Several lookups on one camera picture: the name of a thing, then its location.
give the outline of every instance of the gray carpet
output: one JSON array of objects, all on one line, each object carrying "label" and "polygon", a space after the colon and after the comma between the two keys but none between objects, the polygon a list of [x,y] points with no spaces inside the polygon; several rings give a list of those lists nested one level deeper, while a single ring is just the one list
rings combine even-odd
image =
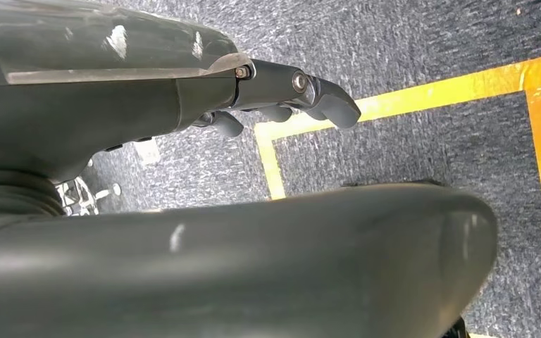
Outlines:
[{"label": "gray carpet", "polygon": [[[541,56],[541,1],[107,1],[195,20],[250,56],[299,66],[355,98]],[[269,197],[252,128],[227,139],[189,129],[156,139],[161,161],[134,148],[97,154],[93,189],[117,182],[107,213],[233,204]],[[466,317],[472,332],[541,337],[541,191],[526,99],[512,94],[325,130],[275,143],[288,195],[348,182],[434,178],[487,199],[501,221],[495,272]],[[312,163],[322,163],[322,169]]]}]

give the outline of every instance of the transparent panel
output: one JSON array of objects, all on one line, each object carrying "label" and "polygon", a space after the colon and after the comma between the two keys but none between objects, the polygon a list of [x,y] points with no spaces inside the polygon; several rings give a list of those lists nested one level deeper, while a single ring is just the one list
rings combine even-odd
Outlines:
[{"label": "transparent panel", "polygon": [[249,63],[223,33],[185,20],[0,0],[0,73],[11,84],[196,77]]}]

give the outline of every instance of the metal bolt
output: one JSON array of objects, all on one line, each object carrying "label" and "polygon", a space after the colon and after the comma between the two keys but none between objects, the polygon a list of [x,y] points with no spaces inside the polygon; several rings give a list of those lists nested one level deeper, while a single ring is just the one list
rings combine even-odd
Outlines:
[{"label": "metal bolt", "polygon": [[235,68],[235,77],[238,79],[247,79],[250,77],[250,68],[245,65]]},{"label": "metal bolt", "polygon": [[306,88],[308,87],[308,79],[306,78],[306,74],[304,74],[302,71],[298,70],[293,74],[293,89],[295,89],[298,93],[303,93],[306,91]]}]

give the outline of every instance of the robotic hand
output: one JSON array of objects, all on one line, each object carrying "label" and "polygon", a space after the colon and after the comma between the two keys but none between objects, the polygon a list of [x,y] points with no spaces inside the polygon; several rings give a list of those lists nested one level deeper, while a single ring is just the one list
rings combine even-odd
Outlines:
[{"label": "robotic hand", "polygon": [[[53,183],[77,177],[98,151],[191,125],[236,136],[231,111],[281,122],[294,108],[338,127],[360,116],[336,84],[251,60],[208,27],[78,1],[0,0],[0,337],[448,330],[497,245],[492,210],[454,189],[387,184],[60,217]],[[77,199],[90,207],[99,196]]]},{"label": "robotic hand", "polygon": [[360,116],[338,85],[251,60],[209,27],[78,1],[0,0],[2,170],[65,182],[104,149],[190,125],[233,137],[243,126],[229,111],[281,122],[293,108],[343,128]]}]

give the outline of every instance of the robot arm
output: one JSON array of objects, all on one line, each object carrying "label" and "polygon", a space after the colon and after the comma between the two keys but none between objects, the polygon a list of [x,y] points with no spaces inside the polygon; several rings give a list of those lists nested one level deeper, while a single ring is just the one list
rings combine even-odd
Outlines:
[{"label": "robot arm", "polygon": [[336,84],[251,60],[208,27],[74,1],[0,0],[0,170],[63,182],[98,151],[190,125],[236,136],[243,127],[228,111],[283,121],[292,108],[338,127],[360,116]]}]

